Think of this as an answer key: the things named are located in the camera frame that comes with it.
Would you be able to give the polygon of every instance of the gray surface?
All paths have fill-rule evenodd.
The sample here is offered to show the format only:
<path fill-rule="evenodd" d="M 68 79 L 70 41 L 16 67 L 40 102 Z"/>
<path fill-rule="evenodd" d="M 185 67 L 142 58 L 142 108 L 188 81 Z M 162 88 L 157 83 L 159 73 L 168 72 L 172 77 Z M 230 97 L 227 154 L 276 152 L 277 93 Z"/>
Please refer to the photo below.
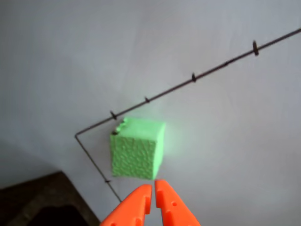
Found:
<path fill-rule="evenodd" d="M 118 202 L 73 134 L 301 27 L 300 12 L 299 0 L 1 1 L 0 138 L 63 169 L 103 219 Z M 130 114 L 166 121 L 159 177 L 202 225 L 300 225 L 300 41 Z M 81 136 L 109 178 L 114 124 Z M 121 197 L 140 183 L 113 178 Z"/>

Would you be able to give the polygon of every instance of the thin wire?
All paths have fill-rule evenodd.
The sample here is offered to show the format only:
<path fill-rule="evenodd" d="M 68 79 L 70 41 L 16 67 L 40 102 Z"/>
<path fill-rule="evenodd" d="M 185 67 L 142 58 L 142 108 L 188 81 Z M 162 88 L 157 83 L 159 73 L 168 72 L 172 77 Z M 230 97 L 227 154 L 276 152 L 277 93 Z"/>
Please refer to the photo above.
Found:
<path fill-rule="evenodd" d="M 105 183 L 108 184 L 109 188 L 112 190 L 112 192 L 114 193 L 114 195 L 116 196 L 116 198 L 119 200 L 119 202 L 121 202 L 121 198 L 118 196 L 118 194 L 116 193 L 116 191 L 111 186 L 110 181 L 105 177 L 105 175 L 99 169 L 99 167 L 97 166 L 97 164 L 94 162 L 94 160 L 91 157 L 91 155 L 88 153 L 88 151 L 86 150 L 86 148 L 83 146 L 83 144 L 79 140 L 78 136 L 80 134 L 83 134 L 83 133 L 85 133 L 85 132 L 87 132 L 87 131 L 95 128 L 95 127 L 98 127 L 98 126 L 100 126 L 100 125 L 102 125 L 102 124 L 104 124 L 106 122 L 109 122 L 109 121 L 111 121 L 113 119 L 116 120 L 119 116 L 122 116 L 122 115 L 124 115 L 124 114 L 126 114 L 126 113 L 128 113 L 128 112 L 130 112 L 130 111 L 132 111 L 134 109 L 136 109 L 136 108 L 139 108 L 139 107 L 145 105 L 145 104 L 149 104 L 151 101 L 154 101 L 154 100 L 156 100 L 156 99 L 158 99 L 160 97 L 163 97 L 166 94 L 169 94 L 169 93 L 171 93 L 171 92 L 173 92 L 173 91 L 175 91 L 177 89 L 180 89 L 180 88 L 182 88 L 182 87 L 184 87 L 184 86 L 186 86 L 186 85 L 188 85 L 188 84 L 190 84 L 192 82 L 196 82 L 196 80 L 201 79 L 201 78 L 203 78 L 203 77 L 205 77 L 205 76 L 207 76 L 209 74 L 212 74 L 213 72 L 216 72 L 216 71 L 218 71 L 218 70 L 220 70 L 220 69 L 222 69 L 222 68 L 224 68 L 224 67 L 226 67 L 226 66 L 228 66 L 228 65 L 230 65 L 230 64 L 232 64 L 232 63 L 234 63 L 234 62 L 236 62 L 236 61 L 238 61 L 238 60 L 240 60 L 242 58 L 245 58 L 245 57 L 247 57 L 247 56 L 249 56 L 251 54 L 255 54 L 257 56 L 259 50 L 262 50 L 262 49 L 267 48 L 267 47 L 269 47 L 271 45 L 274 45 L 274 44 L 276 44 L 276 43 L 278 43 L 278 42 L 280 42 L 280 41 L 282 41 L 284 39 L 287 39 L 287 38 L 289 38 L 291 36 L 294 36 L 294 35 L 296 35 L 298 33 L 301 33 L 301 28 L 299 28 L 299 29 L 297 29 L 297 30 L 295 30 L 293 32 L 290 32 L 290 33 L 288 33 L 288 34 L 286 34 L 284 36 L 281 36 L 281 37 L 279 37 L 279 38 L 277 38 L 275 40 L 272 40 L 272 41 L 270 41 L 270 42 L 268 42 L 266 44 L 263 44 L 263 45 L 261 45 L 259 47 L 256 46 L 256 42 L 254 41 L 253 42 L 253 50 L 250 50 L 250 51 L 248 51 L 246 53 L 243 53 L 243 54 L 241 54 L 241 55 L 239 55 L 237 57 L 234 57 L 234 58 L 232 58 L 232 59 L 224 62 L 223 64 L 220 64 L 220 65 L 218 65 L 218 66 L 216 66 L 216 67 L 214 67 L 214 68 L 212 68 L 212 69 L 210 69 L 210 70 L 208 70 L 208 71 L 206 71 L 204 73 L 199 74 L 198 76 L 195 76 L 193 74 L 191 79 L 189 79 L 189 80 L 187 80 L 187 81 L 185 81 L 183 83 L 180 83 L 179 85 L 176 85 L 176 86 L 174 86 L 174 87 L 172 87 L 170 89 L 167 89 L 167 90 L 163 91 L 162 93 L 159 93 L 159 94 L 157 94 L 157 95 L 155 95 L 155 96 L 153 96 L 151 98 L 145 98 L 145 101 L 143 101 L 143 102 L 141 102 L 141 103 L 139 103 L 137 105 L 134 105 L 134 106 L 132 106 L 132 107 L 130 107 L 130 108 L 124 110 L 124 111 L 121 111 L 118 114 L 114 114 L 113 112 L 111 112 L 112 117 L 107 118 L 105 120 L 102 120 L 102 121 L 100 121 L 100 122 L 98 122 L 96 124 L 93 124 L 92 126 L 89 126 L 89 127 L 85 128 L 85 129 L 79 131 L 78 133 L 75 134 L 75 139 L 77 140 L 77 142 L 79 143 L 79 145 L 81 146 L 81 148 L 83 149 L 83 151 L 87 154 L 88 158 L 91 160 L 91 162 L 93 163 L 93 165 L 95 166 L 95 168 L 97 169 L 97 171 L 103 177 Z"/>

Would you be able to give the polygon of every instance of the textured foam surface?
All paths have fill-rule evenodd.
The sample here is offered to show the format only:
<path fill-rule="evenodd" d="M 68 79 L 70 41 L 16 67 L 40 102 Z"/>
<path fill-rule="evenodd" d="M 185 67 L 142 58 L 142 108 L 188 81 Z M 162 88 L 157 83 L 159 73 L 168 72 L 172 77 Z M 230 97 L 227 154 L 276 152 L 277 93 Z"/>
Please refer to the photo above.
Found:
<path fill-rule="evenodd" d="M 124 118 L 111 134 L 113 176 L 155 179 L 163 159 L 165 124 Z"/>

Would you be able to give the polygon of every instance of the green cube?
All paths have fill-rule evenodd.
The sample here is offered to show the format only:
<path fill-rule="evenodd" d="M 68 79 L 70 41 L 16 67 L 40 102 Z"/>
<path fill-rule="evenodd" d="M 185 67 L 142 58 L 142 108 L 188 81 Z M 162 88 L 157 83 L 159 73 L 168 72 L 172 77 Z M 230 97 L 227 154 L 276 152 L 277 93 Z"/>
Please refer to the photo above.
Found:
<path fill-rule="evenodd" d="M 124 118 L 112 132 L 113 176 L 155 179 L 163 159 L 165 123 Z"/>

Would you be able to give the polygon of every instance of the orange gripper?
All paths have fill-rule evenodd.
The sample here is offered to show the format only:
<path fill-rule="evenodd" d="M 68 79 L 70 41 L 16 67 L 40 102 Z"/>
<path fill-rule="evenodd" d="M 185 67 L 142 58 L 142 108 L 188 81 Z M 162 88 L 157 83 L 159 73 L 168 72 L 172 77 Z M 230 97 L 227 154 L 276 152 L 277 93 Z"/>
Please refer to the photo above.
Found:
<path fill-rule="evenodd" d="M 129 194 L 100 226 L 143 226 L 151 210 L 151 185 L 142 185 Z M 155 181 L 157 208 L 163 226 L 200 226 L 178 194 L 165 180 Z"/>

